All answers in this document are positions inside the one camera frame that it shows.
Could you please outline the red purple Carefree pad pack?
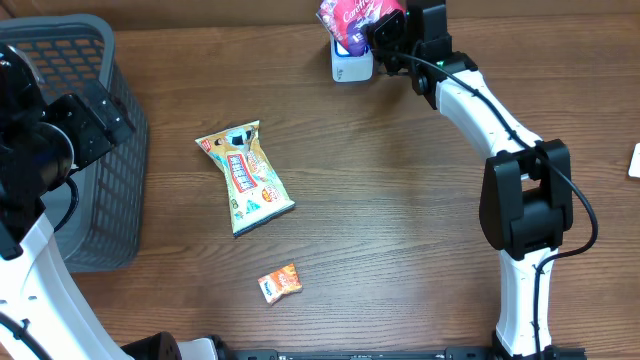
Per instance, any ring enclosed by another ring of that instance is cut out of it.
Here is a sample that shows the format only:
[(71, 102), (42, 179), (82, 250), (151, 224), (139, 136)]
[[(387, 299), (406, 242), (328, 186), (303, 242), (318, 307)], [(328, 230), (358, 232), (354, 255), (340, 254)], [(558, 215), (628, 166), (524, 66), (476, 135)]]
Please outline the red purple Carefree pad pack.
[(316, 17), (351, 56), (359, 57), (368, 47), (364, 28), (395, 10), (404, 10), (397, 0), (323, 0)]

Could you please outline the yellow snack bag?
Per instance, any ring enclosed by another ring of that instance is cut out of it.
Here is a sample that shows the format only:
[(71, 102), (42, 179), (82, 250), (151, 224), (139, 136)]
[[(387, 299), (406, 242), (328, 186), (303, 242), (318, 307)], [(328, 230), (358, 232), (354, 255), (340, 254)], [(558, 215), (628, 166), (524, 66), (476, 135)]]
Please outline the yellow snack bag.
[(256, 120), (195, 140), (225, 177), (236, 237), (295, 207), (261, 147), (259, 130)]

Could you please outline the white tube with gold cap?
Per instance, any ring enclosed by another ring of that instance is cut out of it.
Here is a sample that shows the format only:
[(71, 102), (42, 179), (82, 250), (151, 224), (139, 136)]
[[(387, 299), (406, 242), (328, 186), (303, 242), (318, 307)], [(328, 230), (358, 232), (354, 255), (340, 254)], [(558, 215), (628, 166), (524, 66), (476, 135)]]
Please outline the white tube with gold cap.
[(636, 143), (632, 152), (628, 176), (631, 178), (640, 178), (640, 143)]

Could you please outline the small orange snack packet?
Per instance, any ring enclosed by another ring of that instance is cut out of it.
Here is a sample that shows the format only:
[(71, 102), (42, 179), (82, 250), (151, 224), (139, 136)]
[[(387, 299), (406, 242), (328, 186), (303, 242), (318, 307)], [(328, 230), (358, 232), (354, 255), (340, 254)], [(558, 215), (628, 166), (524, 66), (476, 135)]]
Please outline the small orange snack packet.
[(259, 278), (258, 284), (268, 304), (274, 304), (283, 296), (303, 289), (293, 263)]

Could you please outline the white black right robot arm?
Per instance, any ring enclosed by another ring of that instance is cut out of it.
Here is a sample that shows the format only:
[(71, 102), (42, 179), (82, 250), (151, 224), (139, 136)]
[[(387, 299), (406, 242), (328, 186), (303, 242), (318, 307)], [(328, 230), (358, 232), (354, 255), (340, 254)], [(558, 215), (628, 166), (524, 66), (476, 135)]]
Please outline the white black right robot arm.
[(552, 342), (548, 304), (555, 261), (596, 242), (595, 212), (571, 179), (568, 147), (545, 141), (499, 102), (477, 64), (453, 48), (443, 1), (411, 1), (364, 29), (388, 73), (448, 118), (485, 161), (479, 221), (500, 261), (500, 315), (491, 359), (583, 359)]

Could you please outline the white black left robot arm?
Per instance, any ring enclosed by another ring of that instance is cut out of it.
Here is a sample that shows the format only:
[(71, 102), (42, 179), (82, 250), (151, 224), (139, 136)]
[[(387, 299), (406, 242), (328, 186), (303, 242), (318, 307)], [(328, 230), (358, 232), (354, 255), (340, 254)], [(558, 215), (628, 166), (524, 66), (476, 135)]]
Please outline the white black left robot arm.
[(232, 358), (210, 335), (178, 342), (168, 332), (118, 345), (70, 276), (42, 196), (71, 190), (74, 173), (126, 142), (126, 106), (100, 82), (49, 103), (28, 56), (1, 47), (1, 343), (15, 359)]

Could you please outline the grey plastic mesh basket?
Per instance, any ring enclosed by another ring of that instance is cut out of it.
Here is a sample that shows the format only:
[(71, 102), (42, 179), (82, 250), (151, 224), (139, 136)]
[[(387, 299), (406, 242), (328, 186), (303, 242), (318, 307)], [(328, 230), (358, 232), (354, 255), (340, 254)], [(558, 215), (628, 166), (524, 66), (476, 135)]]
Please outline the grey plastic mesh basket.
[(124, 144), (73, 175), (79, 205), (55, 239), (71, 272), (113, 271), (139, 250), (147, 168), (148, 121), (115, 58), (109, 24), (90, 14), (4, 20), (1, 40), (22, 50), (37, 67), (46, 102), (79, 94), (100, 81), (124, 104), (135, 127)]

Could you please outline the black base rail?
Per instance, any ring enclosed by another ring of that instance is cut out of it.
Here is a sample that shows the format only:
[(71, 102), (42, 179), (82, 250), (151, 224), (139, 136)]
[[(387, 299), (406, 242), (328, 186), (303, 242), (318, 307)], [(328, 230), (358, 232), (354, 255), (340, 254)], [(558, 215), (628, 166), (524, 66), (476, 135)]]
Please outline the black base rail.
[(279, 352), (276, 350), (235, 350), (223, 353), (232, 360), (495, 360), (507, 359), (490, 347), (449, 347), (444, 350), (410, 351), (323, 351)]

